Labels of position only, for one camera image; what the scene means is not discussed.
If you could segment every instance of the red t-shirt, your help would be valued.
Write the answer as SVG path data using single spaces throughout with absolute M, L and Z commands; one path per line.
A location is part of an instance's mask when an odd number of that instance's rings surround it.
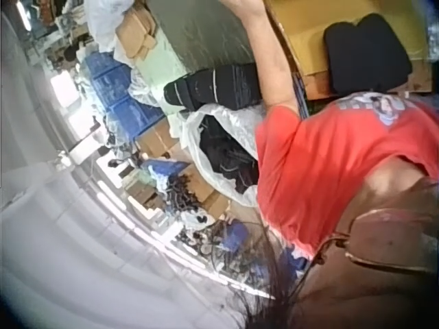
M 383 160 L 404 156 L 439 177 L 438 116 L 398 97 L 354 94 L 304 121 L 275 106 L 256 140 L 262 215 L 310 255 Z

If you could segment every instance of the plastic wrap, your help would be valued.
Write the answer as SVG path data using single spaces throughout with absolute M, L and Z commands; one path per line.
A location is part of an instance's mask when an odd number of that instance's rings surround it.
M 116 45 L 116 28 L 134 0 L 85 0 L 84 11 L 88 30 L 101 52 L 112 51 Z
M 136 67 L 131 70 L 131 85 L 128 88 L 128 93 L 139 103 L 156 108 L 160 107 L 156 98 L 151 93 L 151 88 L 145 83 L 139 69 Z
M 211 163 L 200 149 L 199 126 L 205 115 L 213 115 L 219 124 L 255 159 L 257 159 L 256 140 L 254 131 L 262 122 L 265 111 L 263 106 L 254 106 L 239 111 L 232 111 L 217 104 L 202 106 L 197 112 L 189 115 L 182 125 L 180 144 L 187 147 L 193 162 L 202 177 L 229 199 L 247 207 L 257 207 L 257 186 L 251 186 L 244 194 L 235 190 L 235 181 L 227 180 L 222 174 L 212 170 Z

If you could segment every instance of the blue plastic crate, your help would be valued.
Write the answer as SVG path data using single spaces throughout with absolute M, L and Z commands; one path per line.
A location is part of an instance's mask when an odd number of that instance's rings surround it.
M 154 172 L 170 176 L 180 173 L 183 169 L 189 166 L 189 163 L 183 161 L 148 159 L 142 164 L 142 168 L 149 169 L 150 166 L 153 168 Z
M 112 106 L 110 111 L 131 140 L 151 128 L 165 116 L 161 108 L 141 104 L 131 97 Z
M 87 56 L 85 58 L 85 64 L 90 71 L 92 79 L 95 79 L 100 75 L 103 75 L 122 65 L 122 63 L 113 58 L 112 53 L 100 53 L 98 51 Z
M 244 244 L 248 235 L 247 227 L 242 222 L 234 220 L 226 228 L 226 236 L 221 242 L 221 248 L 234 254 Z
M 131 68 L 121 65 L 91 81 L 97 96 L 109 108 L 130 96 Z

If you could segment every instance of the floor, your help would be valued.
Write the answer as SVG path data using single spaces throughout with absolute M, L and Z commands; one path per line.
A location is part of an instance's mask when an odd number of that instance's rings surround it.
M 163 87 L 182 75 L 222 64 L 252 62 L 246 33 L 218 0 L 146 0 L 159 29 L 157 46 L 137 62 L 166 114 L 181 110 Z

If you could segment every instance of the graphic print on shirt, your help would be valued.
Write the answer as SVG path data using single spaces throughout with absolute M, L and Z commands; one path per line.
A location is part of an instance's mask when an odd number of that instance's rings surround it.
M 373 110 L 379 120 L 390 127 L 407 108 L 414 104 L 400 97 L 380 93 L 355 93 L 336 101 L 340 110 L 358 109 Z

